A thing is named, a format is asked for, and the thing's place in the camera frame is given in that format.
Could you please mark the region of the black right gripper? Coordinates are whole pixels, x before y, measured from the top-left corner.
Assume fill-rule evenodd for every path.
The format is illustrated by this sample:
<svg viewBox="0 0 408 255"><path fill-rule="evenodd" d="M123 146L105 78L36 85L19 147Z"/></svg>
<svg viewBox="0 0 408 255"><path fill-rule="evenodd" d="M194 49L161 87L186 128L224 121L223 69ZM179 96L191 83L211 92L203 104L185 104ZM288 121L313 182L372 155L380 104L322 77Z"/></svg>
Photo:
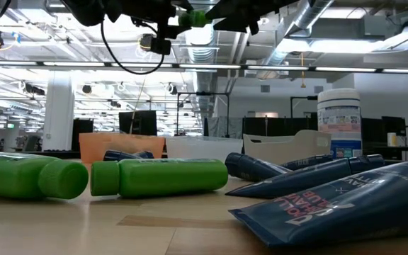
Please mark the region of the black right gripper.
<svg viewBox="0 0 408 255"><path fill-rule="evenodd" d="M259 32L261 16L293 4L298 0L261 0L258 4L253 0L220 0L206 14L213 20L215 30L232 31L256 35Z"/></svg>

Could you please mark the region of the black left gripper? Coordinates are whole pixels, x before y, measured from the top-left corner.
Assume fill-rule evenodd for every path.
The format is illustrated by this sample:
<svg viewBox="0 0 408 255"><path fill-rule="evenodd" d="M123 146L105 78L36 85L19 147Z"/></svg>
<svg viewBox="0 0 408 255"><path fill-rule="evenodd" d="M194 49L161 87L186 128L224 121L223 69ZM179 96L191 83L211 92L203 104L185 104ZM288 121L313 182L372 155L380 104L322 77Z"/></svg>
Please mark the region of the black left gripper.
<svg viewBox="0 0 408 255"><path fill-rule="evenodd" d="M190 26L169 25L170 17L176 15L176 9L187 12L194 8L188 0L115 0L111 2L111 21L115 23L121 15L136 18L147 23L157 24L157 37L161 39L176 39Z"/></svg>

